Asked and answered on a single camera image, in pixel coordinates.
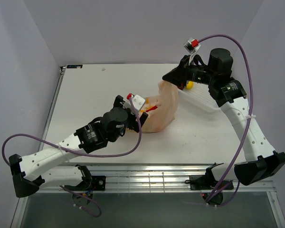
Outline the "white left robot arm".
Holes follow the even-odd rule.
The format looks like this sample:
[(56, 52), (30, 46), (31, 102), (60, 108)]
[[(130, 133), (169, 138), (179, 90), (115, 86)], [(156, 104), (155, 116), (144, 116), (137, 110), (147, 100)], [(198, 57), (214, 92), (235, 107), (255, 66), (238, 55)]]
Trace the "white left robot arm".
[(14, 190), (18, 198), (28, 197), (41, 188), (63, 186), (70, 191), (89, 191), (96, 185), (86, 166), (59, 168), (62, 163), (78, 156), (97, 157), (93, 152), (105, 148), (124, 136), (127, 129), (142, 134), (148, 114), (142, 112), (146, 100), (129, 94), (118, 95), (113, 108), (57, 144), (31, 155), (9, 157)]

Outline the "banana print plastic bag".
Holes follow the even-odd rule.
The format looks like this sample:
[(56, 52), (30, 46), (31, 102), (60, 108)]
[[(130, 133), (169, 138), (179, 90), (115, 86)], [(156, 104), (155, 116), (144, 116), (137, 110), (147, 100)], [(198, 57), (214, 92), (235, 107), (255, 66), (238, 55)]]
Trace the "banana print plastic bag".
[(158, 106), (156, 110), (146, 112), (148, 117), (142, 126), (143, 133), (156, 133), (164, 130), (175, 119), (179, 104), (179, 94), (177, 86), (160, 81), (158, 83), (159, 94), (147, 97), (145, 105), (139, 111), (139, 115), (147, 109)]

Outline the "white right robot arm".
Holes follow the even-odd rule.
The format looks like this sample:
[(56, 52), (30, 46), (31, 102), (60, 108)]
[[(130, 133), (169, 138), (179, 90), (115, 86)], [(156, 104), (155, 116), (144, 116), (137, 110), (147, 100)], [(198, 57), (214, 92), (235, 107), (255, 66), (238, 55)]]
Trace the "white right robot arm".
[(242, 84), (231, 76), (233, 58), (224, 48), (211, 50), (204, 64), (196, 48), (189, 49), (179, 65), (163, 76), (163, 80), (183, 89), (192, 81), (208, 86), (210, 96), (230, 121), (245, 161), (241, 163), (213, 164), (206, 173), (193, 181), (200, 187), (217, 188), (222, 180), (239, 181), (247, 186), (275, 175), (285, 165), (285, 153), (277, 152), (265, 138), (255, 117)]

